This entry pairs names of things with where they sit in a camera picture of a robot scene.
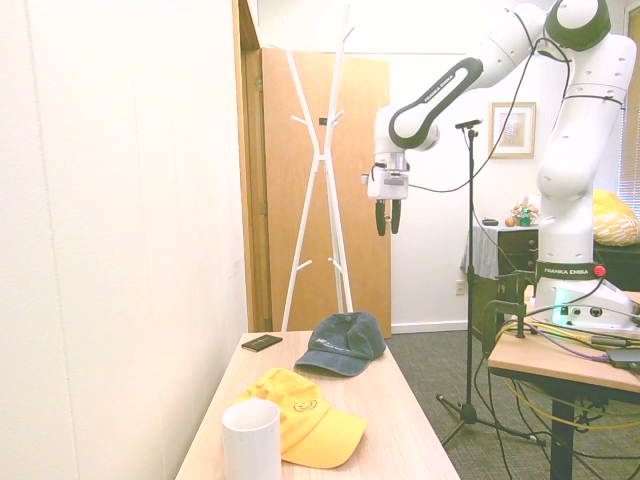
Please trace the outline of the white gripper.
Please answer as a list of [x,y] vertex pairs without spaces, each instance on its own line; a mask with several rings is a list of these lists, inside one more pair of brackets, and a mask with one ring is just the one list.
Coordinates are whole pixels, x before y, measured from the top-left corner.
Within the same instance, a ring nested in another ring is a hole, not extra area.
[[391,201],[391,233],[399,231],[401,201],[409,194],[409,176],[406,172],[374,168],[368,178],[368,198],[375,199],[375,220],[379,236],[386,232],[386,201]]

